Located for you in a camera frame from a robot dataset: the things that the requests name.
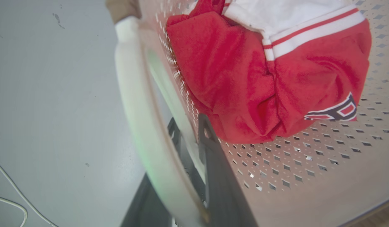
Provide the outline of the beige perforated laundry basket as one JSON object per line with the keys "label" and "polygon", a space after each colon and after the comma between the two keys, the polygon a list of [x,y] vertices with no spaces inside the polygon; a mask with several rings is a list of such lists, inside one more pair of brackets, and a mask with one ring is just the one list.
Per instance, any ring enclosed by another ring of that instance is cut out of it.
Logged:
{"label": "beige perforated laundry basket", "polygon": [[[198,0],[105,0],[140,160],[178,227],[206,227],[200,112],[166,32]],[[352,122],[317,120],[289,137],[218,137],[259,227],[389,227],[389,0],[347,0],[370,24],[369,69]]]}

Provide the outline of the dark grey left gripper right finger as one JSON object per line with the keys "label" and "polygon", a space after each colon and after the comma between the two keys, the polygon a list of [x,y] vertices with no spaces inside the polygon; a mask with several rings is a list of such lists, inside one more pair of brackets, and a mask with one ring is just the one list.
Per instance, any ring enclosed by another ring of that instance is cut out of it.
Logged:
{"label": "dark grey left gripper right finger", "polygon": [[206,227],[259,227],[207,115],[198,115],[199,157],[205,166]]}

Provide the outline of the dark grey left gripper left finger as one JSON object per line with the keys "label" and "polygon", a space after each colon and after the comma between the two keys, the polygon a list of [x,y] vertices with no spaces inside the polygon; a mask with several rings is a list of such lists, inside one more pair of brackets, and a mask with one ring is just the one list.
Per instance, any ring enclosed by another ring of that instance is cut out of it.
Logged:
{"label": "dark grey left gripper left finger", "polygon": [[120,227],[178,227],[147,174],[144,174]]}

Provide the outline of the red and white garment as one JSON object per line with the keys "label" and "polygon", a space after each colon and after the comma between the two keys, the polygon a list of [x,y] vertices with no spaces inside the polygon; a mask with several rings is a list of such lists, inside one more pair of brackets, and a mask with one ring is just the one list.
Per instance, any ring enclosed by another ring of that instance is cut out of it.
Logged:
{"label": "red and white garment", "polygon": [[166,32],[196,108],[227,142],[357,119],[372,35],[347,0],[198,0]]}

